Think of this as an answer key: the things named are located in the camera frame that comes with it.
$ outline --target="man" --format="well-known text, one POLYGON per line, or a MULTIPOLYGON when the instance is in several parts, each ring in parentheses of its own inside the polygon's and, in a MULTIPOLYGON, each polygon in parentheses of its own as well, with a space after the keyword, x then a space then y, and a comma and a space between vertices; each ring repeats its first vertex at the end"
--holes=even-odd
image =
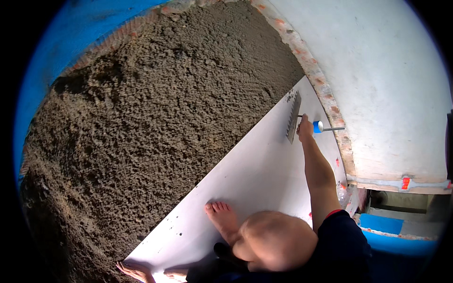
MULTIPOLYGON (((341 209, 332 168, 316 145, 313 124, 306 114, 296 133, 304 149, 313 230, 303 220, 277 211, 255 213, 239 226, 229 204, 208 203, 204 208, 206 214, 236 257, 230 257, 231 262, 237 265, 243 260, 250 271, 239 272, 240 268, 234 267, 222 269, 217 277, 222 274, 232 276, 220 276, 216 282, 285 282, 294 276, 319 270, 328 271, 317 274, 317 279, 339 279, 350 268, 354 268, 355 281, 368 280, 367 262, 371 248, 355 221, 341 209)), ((131 276, 130 272, 137 270, 122 263, 117 266, 131 276)), ((167 271, 166 275, 178 282, 185 279, 189 283, 214 282, 200 278, 192 280, 187 270, 167 271)), ((148 274, 138 279, 147 283, 154 281, 146 281, 147 278, 152 279, 148 274)))

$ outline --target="foot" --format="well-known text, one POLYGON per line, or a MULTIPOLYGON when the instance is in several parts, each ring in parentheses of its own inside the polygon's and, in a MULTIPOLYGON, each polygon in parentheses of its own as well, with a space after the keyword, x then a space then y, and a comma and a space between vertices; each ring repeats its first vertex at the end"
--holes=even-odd
POLYGON ((187 269, 170 269, 165 270, 164 274, 173 282, 183 283, 186 281, 187 269))
POLYGON ((229 204, 222 201, 208 203, 204 206, 209 220, 222 235, 222 238, 232 247, 239 238, 239 226, 236 213, 229 204))

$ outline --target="sand and cement mixture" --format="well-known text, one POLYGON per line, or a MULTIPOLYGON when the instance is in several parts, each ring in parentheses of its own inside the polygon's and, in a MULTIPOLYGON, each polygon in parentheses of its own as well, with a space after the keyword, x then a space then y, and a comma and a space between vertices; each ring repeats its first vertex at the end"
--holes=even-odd
POLYGON ((122 260, 303 71, 247 2, 161 15, 59 77, 26 139, 24 209, 62 282, 134 282, 122 260))

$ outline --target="red tile spacer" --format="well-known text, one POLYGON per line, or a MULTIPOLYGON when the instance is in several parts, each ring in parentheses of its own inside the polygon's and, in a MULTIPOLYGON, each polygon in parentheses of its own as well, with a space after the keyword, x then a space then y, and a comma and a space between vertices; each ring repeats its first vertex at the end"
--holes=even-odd
POLYGON ((407 190, 407 186, 409 185, 410 178, 403 178, 403 186, 401 187, 401 190, 407 190))

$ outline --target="hand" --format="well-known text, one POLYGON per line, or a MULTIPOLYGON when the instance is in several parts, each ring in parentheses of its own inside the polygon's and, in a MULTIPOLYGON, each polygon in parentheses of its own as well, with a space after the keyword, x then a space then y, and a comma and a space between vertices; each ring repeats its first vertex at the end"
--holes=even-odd
POLYGON ((116 267, 124 274, 127 274, 144 283, 155 283, 153 276, 148 268, 140 264, 116 262, 116 267))
POLYGON ((297 126, 296 133, 299 136, 300 142, 302 142, 305 137, 313 136, 313 124, 309 122, 307 114, 302 115, 302 121, 300 121, 299 126, 297 126))

